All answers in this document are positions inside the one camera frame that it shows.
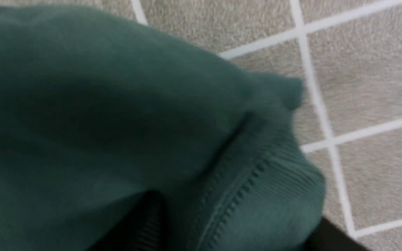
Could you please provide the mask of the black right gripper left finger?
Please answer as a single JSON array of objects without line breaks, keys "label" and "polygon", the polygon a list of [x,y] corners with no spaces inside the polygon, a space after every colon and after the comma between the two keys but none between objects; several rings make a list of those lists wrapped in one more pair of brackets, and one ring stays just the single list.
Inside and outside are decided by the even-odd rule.
[{"label": "black right gripper left finger", "polygon": [[147,192],[139,203],[89,250],[165,251],[166,203],[161,193]]}]

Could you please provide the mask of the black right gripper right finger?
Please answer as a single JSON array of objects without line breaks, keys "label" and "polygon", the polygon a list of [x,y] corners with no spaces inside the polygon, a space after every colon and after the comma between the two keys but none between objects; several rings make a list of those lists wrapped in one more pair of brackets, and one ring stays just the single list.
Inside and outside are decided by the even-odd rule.
[{"label": "black right gripper right finger", "polygon": [[332,221],[322,216],[318,227],[306,240],[305,251],[368,251]]}]

